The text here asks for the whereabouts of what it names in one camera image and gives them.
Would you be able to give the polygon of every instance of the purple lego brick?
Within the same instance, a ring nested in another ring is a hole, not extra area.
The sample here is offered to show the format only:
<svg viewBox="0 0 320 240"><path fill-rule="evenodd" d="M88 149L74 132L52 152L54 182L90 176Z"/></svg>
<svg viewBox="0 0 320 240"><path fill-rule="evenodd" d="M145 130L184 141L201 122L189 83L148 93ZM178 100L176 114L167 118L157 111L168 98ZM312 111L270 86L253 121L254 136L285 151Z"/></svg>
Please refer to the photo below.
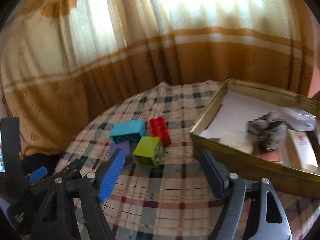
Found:
<svg viewBox="0 0 320 240"><path fill-rule="evenodd" d="M116 149L124 150L124 152L125 152L124 165L130 164L133 162L129 141L124 141L122 143L117 143L117 144L111 144L110 149L109 149L110 158Z"/></svg>

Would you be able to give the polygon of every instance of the metal tray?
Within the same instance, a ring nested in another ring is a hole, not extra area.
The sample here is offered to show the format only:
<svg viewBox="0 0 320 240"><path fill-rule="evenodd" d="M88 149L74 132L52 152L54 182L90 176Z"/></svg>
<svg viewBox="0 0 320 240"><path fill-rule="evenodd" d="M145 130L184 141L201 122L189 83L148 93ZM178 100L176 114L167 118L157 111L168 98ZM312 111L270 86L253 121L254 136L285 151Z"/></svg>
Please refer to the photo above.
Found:
<svg viewBox="0 0 320 240"><path fill-rule="evenodd" d="M236 172L244 179L268 178L277 190L320 199L320 175L265 161L199 136L214 119L228 90L274 105L299 108L315 115L320 120L320 103L315 100L269 85L228 79L191 127L190 135L194 145L193 157L198 160L203 149L210 149L218 162L222 162L230 172ZM320 164L319 152L315 151L315 154L317 162Z"/></svg>

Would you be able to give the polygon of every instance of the orange striped curtain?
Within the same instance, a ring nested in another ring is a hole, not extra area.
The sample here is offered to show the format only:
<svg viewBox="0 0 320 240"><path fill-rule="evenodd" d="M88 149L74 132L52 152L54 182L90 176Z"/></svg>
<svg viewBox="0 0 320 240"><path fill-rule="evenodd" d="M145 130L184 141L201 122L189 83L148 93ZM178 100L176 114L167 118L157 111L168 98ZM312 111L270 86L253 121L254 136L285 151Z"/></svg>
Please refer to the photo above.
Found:
<svg viewBox="0 0 320 240"><path fill-rule="evenodd" d="M23 155L57 154L97 115L170 84L238 78L307 95L319 25L303 0L30 0L1 58Z"/></svg>

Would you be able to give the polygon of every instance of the white paper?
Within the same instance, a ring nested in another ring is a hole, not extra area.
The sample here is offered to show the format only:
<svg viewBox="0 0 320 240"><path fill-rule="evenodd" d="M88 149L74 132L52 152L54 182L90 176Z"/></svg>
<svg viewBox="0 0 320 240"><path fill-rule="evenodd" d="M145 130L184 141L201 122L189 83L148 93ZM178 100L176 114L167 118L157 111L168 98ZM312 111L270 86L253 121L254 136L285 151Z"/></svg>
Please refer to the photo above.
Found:
<svg viewBox="0 0 320 240"><path fill-rule="evenodd" d="M272 111L279 112L279 106L228 91L220 110L200 136L211 139L221 138L225 132L246 132L247 122Z"/></svg>
<svg viewBox="0 0 320 240"><path fill-rule="evenodd" d="M219 143L233 149L252 154L254 136L247 132L224 132L221 134Z"/></svg>
<svg viewBox="0 0 320 240"><path fill-rule="evenodd" d="M300 160L302 170L318 173L318 162L310 140L305 132L289 130Z"/></svg>

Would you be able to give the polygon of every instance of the black plastic bracket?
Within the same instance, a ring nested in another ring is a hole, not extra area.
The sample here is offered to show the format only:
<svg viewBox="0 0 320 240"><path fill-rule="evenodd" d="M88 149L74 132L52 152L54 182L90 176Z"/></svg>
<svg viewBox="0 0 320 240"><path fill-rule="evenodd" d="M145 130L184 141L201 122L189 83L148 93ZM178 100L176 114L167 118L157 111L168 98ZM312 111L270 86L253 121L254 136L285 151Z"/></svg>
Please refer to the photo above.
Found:
<svg viewBox="0 0 320 240"><path fill-rule="evenodd" d="M80 170L82 163L75 159L62 171L52 176L41 179L36 183L29 183L29 188L25 195L14 205L8 208L8 219L19 234L28 235L34 222L40 205L46 196L48 189L58 177L65 180L82 178Z"/></svg>
<svg viewBox="0 0 320 240"><path fill-rule="evenodd" d="M53 183L42 201L32 228L33 240L81 240L73 198L80 198L90 239L115 240L98 199L100 184L120 151L102 163L89 177Z"/></svg>
<svg viewBox="0 0 320 240"><path fill-rule="evenodd" d="M251 204L243 240L292 240L284 208L268 179L245 180L228 173L209 150L202 152L200 164L213 194L225 204L210 240L234 239L244 200L248 198ZM229 188L226 188L226 177Z"/></svg>

